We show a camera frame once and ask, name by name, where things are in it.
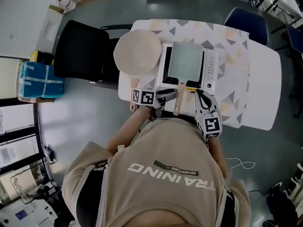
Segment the gray floor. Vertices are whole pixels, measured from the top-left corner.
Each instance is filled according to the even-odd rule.
[[[237,0],[97,0],[67,13],[58,35],[70,19],[94,27],[151,18],[222,24],[234,7],[255,11],[249,4]],[[269,31],[281,25],[271,16],[258,12],[266,18]],[[269,47],[277,48],[284,44],[279,33],[270,36]],[[273,128],[270,131],[245,126],[223,128],[221,141],[226,157],[239,157],[242,161],[256,163],[251,170],[239,166],[233,171],[233,178],[243,179],[249,190],[265,192],[278,181],[287,185],[289,177],[297,170],[296,164],[302,159],[303,123],[302,119],[293,118],[297,102],[288,100],[293,83],[293,65],[286,54],[286,50],[280,53],[282,91]],[[117,91],[94,87],[80,79],[66,79],[65,95],[53,104],[40,105],[45,144],[50,144],[55,150],[58,160],[52,165],[55,180],[62,183],[64,172],[85,142],[93,140],[104,144],[129,115],[129,103],[120,100]],[[237,163],[230,160],[231,166]],[[258,227],[271,215],[264,196],[252,192],[250,197],[252,226]]]

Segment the beige sweatshirt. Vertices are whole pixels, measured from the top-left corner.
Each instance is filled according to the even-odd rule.
[[[156,120],[133,145],[114,157],[89,143],[68,169],[62,186],[64,200],[75,217],[89,172],[106,159],[103,180],[95,182],[102,182],[102,192],[93,226],[120,227],[147,210],[168,210],[198,226],[220,226],[224,178],[200,132],[187,122]],[[243,184],[235,188],[240,206],[238,226],[250,226],[248,195]]]

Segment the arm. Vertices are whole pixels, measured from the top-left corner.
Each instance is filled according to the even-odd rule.
[[[119,145],[128,147],[136,133],[138,132],[141,125],[145,120],[150,118],[151,109],[146,106],[141,106],[134,112],[132,116],[128,118],[121,129],[114,135],[114,137],[107,143],[105,149],[108,150],[112,155],[117,152]]]
[[[212,155],[216,163],[219,165],[223,177],[226,178],[227,173],[230,171],[230,168],[228,167],[227,161],[222,152],[219,138],[208,139],[208,144],[210,154]]]

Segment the chair backrest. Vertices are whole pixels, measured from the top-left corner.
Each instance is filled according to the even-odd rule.
[[[109,35],[106,31],[68,21],[55,53],[55,75],[101,80],[108,43]]]
[[[268,44],[268,31],[265,18],[242,8],[234,8],[223,25],[236,28],[250,34],[250,39],[260,44]]]

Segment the hand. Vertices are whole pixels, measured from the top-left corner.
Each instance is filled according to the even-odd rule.
[[[147,106],[140,106],[136,110],[135,114],[136,113],[139,114],[143,119],[150,119],[150,117],[151,117],[151,111],[152,110],[149,107],[147,107]]]

